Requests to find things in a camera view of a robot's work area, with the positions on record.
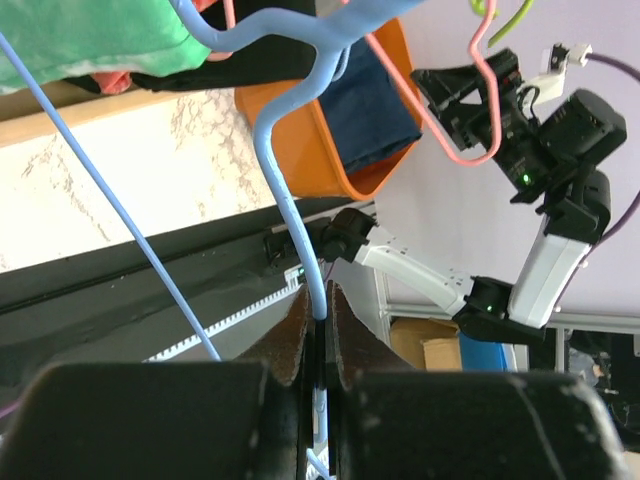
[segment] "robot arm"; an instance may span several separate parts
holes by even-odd
[[[529,82],[510,50],[488,59],[499,80],[503,123],[494,160],[517,191],[512,203],[544,198],[536,209],[540,230],[515,284],[440,265],[352,209],[311,232],[316,251],[328,261],[343,258],[400,280],[450,314],[471,338],[514,344],[544,338],[556,302],[611,218],[609,181],[596,167],[624,143],[626,125],[587,90],[574,92],[540,124],[525,117],[521,93],[533,87],[540,101],[560,96],[567,65],[584,65],[589,51],[588,45],[555,45],[548,72]],[[474,66],[416,70],[411,77],[458,148],[491,144],[486,88]],[[481,103],[464,103],[474,90]]]
[[[509,320],[536,329],[543,328],[573,271],[589,252],[591,245],[545,235],[545,222],[509,297],[506,314]],[[434,259],[411,251],[382,227],[375,226],[367,235],[354,262],[393,277],[455,317],[467,305],[474,279],[468,273],[439,265]],[[493,311],[487,305],[489,313]]]
[[[575,195],[576,188],[583,194]],[[576,197],[582,198],[579,205],[572,200]],[[359,210],[342,210],[312,237],[326,260],[343,258],[401,281],[451,315],[472,338],[529,344],[544,338],[573,272],[602,237],[609,201],[609,183],[599,171],[580,187],[568,185],[562,197],[548,196],[538,209],[543,212],[540,230],[513,285],[472,277],[412,251]]]

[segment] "cardboard box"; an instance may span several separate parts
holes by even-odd
[[[428,371],[461,371],[458,326],[446,320],[398,318],[391,348],[406,362]]]

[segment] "navy blue cloth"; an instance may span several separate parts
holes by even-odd
[[[351,47],[347,70],[319,101],[347,173],[385,160],[422,136],[364,40]]]

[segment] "black fabric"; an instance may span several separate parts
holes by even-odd
[[[102,93],[100,85],[91,76],[84,75],[82,77],[65,78],[65,82],[75,85],[76,87],[84,88],[91,93]]]
[[[315,15],[314,0],[236,0],[236,20],[267,7],[279,7]],[[223,2],[202,13],[209,25],[226,29]],[[159,78],[141,73],[131,75],[133,82],[153,91],[192,91],[243,87],[306,77],[315,59],[310,45],[290,38],[270,35],[234,53],[222,62],[205,62],[200,68]]]

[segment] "clothing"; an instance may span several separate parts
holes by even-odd
[[[209,8],[218,0],[191,0],[193,2],[193,6],[196,7],[196,10],[199,12]],[[120,71],[120,72],[100,72],[94,73],[91,75],[96,83],[100,86],[100,90],[102,93],[117,95],[122,92],[126,92],[133,81],[131,80],[131,75],[128,71]]]
[[[344,75],[318,100],[347,173],[385,160],[422,136],[365,40],[351,47]]]
[[[314,0],[237,0],[236,21],[268,7],[315,15]],[[222,2],[206,9],[202,12],[202,17],[215,28],[227,28]],[[181,71],[163,78],[140,73],[132,73],[131,78],[136,85],[153,91],[186,92],[243,87],[304,78],[311,71],[314,59],[315,49],[311,45],[269,35],[221,62],[205,62],[194,70]]]
[[[2,0],[0,31],[38,83],[114,70],[164,76],[211,53],[167,0]],[[24,86],[0,56],[0,94]]]

